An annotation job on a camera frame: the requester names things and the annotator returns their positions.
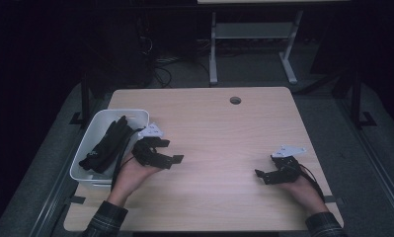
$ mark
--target person's right hand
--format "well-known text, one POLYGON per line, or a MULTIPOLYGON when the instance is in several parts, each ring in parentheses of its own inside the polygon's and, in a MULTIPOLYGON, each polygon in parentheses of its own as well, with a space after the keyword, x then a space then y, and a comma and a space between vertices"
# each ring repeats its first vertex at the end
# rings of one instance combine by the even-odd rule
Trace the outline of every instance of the person's right hand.
POLYGON ((302 206, 304 206, 309 215, 329 211, 319 194, 317 194, 317 191, 310 182, 302 176, 299 176, 293 183, 283 183, 277 186, 288 191, 302 206))

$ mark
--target hand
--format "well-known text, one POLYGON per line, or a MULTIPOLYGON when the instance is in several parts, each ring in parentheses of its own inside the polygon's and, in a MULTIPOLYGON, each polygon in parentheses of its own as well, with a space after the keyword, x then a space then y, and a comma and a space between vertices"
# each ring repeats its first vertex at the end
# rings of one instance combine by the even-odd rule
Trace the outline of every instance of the hand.
POLYGON ((117 182, 108 196, 107 201, 123 207, 126 199, 137 190, 148 177, 161 170, 162 169, 156 167, 142 166, 135 158, 128 160, 120 168, 117 182))
POLYGON ((317 191, 304 177, 299 176, 293 183, 283 183, 277 185, 283 190, 287 190, 304 208, 309 215, 319 212, 328 212, 326 204, 322 201, 317 191))

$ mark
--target black clamp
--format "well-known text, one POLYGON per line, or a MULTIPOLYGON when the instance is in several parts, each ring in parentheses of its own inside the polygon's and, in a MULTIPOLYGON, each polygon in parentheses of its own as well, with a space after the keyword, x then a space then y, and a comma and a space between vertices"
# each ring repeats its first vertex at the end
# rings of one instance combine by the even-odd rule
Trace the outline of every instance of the black clamp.
POLYGON ((301 167, 306 169, 308 172, 310 172, 307 168, 305 168, 303 165, 299 164, 298 161, 293 157, 293 156, 288 156, 288 157, 272 157, 272 160, 274 161, 277 171, 273 172, 268 172, 265 173, 260 170, 255 170, 256 175, 259 178, 262 178, 265 182, 266 185, 277 185, 277 184, 282 184, 282 183, 292 183, 295 182, 299 176, 304 177, 307 181, 310 182, 310 184, 313 186, 313 188, 317 191, 319 194, 320 198, 324 201, 325 198, 323 196, 322 189, 320 189, 319 184, 317 184, 316 179, 312 179, 310 176, 308 176, 306 173, 304 173, 301 170, 301 167))
POLYGON ((173 157, 157 153, 156 147, 168 147, 170 141, 162 140, 160 137, 144 137, 138 140, 132 155, 143 166, 153 166, 161 169, 170 169, 173 164, 180 164, 183 155, 174 155, 173 157))

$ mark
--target shirt cuff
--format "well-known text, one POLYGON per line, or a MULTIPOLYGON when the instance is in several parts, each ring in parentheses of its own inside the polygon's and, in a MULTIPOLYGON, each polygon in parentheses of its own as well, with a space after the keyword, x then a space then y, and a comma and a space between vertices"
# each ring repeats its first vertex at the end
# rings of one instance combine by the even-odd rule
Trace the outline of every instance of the shirt cuff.
POLYGON ((311 215, 305 221, 310 235, 319 236, 347 236, 332 212, 320 212, 311 215))
POLYGON ((116 234, 125 220, 128 210, 104 200, 90 222, 90 227, 108 233, 116 234))

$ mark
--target white desk leg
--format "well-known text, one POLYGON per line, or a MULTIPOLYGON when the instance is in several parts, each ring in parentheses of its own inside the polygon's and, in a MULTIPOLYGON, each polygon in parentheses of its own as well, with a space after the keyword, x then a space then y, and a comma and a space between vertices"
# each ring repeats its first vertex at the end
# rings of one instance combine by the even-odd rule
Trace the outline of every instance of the white desk leg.
POLYGON ((217 63, 215 62, 215 12, 213 12, 211 24, 211 54, 209 55, 209 84, 216 85, 217 83, 217 63))
POLYGON ((289 83, 296 84, 297 78, 292 71, 291 64, 289 63, 289 54, 291 53, 292 46, 294 45, 295 37, 297 36, 298 27, 301 22, 303 11, 298 11, 295 17, 294 23, 292 24, 291 32, 288 37, 288 45, 284 52, 279 53, 280 61, 282 62, 283 69, 285 70, 286 77, 288 78, 289 83))

